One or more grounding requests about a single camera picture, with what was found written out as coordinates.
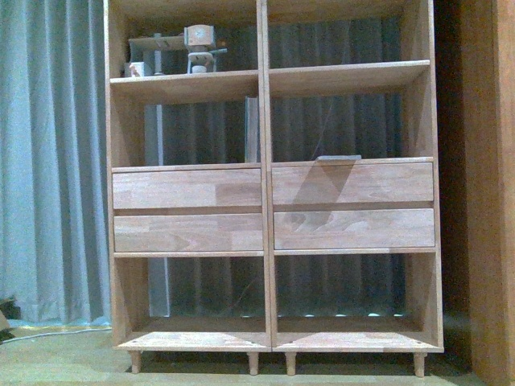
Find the wooden cabinet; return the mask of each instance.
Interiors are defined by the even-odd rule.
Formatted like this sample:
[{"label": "wooden cabinet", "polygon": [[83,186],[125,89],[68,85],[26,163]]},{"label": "wooden cabinet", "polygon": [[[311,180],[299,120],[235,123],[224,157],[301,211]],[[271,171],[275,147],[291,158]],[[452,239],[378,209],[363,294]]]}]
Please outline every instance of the wooden cabinet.
[{"label": "wooden cabinet", "polygon": [[[271,25],[386,17],[398,61],[270,67]],[[209,23],[256,28],[255,68],[122,78],[128,39]],[[258,352],[285,352],[291,375],[296,352],[359,351],[412,352],[423,376],[425,354],[443,350],[433,46],[432,0],[105,0],[113,337],[135,372],[141,351],[243,351],[252,374]],[[398,157],[275,157],[273,100],[363,93],[399,95]],[[246,97],[259,101],[259,163],[146,164],[146,105]],[[403,315],[279,316],[278,259],[391,253],[406,267]],[[150,257],[261,259],[264,317],[151,318]]]}]

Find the curtain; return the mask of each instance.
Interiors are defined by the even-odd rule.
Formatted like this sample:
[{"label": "curtain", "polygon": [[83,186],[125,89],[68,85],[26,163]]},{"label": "curtain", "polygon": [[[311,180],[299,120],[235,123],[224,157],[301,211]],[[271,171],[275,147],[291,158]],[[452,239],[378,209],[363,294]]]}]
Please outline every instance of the curtain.
[{"label": "curtain", "polygon": [[[101,2],[0,0],[0,15],[0,298],[29,322],[109,317]],[[229,47],[220,70],[257,67],[255,27],[217,34]],[[398,51],[394,18],[270,28],[272,68]],[[165,72],[184,72],[184,57],[163,55]],[[274,161],[396,156],[399,111],[395,95],[273,100]],[[165,164],[241,162],[244,117],[243,101],[164,107]],[[279,313],[401,313],[402,262],[278,257]],[[259,257],[151,259],[150,271],[153,315],[264,314]]]},{"label": "curtain", "polygon": [[102,2],[0,16],[0,298],[28,322],[92,322],[109,316]]}]

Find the drawer front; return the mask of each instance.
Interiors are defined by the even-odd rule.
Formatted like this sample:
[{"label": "drawer front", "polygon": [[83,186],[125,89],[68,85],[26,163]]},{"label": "drawer front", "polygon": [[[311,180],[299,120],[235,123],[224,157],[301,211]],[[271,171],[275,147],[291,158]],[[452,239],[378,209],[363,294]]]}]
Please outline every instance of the drawer front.
[{"label": "drawer front", "polygon": [[274,213],[275,249],[435,246],[433,209]]},{"label": "drawer front", "polygon": [[261,171],[185,170],[113,175],[117,209],[261,206]]},{"label": "drawer front", "polygon": [[116,216],[116,252],[232,252],[263,250],[260,214]]},{"label": "drawer front", "polygon": [[274,205],[433,201],[431,162],[277,167]]}]

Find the small box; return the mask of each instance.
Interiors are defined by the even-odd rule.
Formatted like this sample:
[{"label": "small box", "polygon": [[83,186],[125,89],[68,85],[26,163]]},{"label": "small box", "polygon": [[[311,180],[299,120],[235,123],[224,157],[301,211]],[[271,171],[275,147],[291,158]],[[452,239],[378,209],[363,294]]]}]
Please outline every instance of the small box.
[{"label": "small box", "polygon": [[139,78],[142,76],[151,76],[150,66],[145,62],[126,63],[125,78]]}]

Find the bottom shelf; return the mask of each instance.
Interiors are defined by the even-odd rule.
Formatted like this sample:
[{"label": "bottom shelf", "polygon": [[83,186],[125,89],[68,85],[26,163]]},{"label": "bottom shelf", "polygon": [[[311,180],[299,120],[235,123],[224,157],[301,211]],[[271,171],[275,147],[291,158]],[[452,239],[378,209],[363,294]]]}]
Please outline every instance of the bottom shelf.
[{"label": "bottom shelf", "polygon": [[152,318],[118,350],[277,352],[443,352],[409,319],[280,318],[270,348],[264,318]]},{"label": "bottom shelf", "polygon": [[126,342],[127,351],[270,351],[264,318],[151,318]]},{"label": "bottom shelf", "polygon": [[443,352],[428,333],[399,318],[280,318],[279,352]]}]

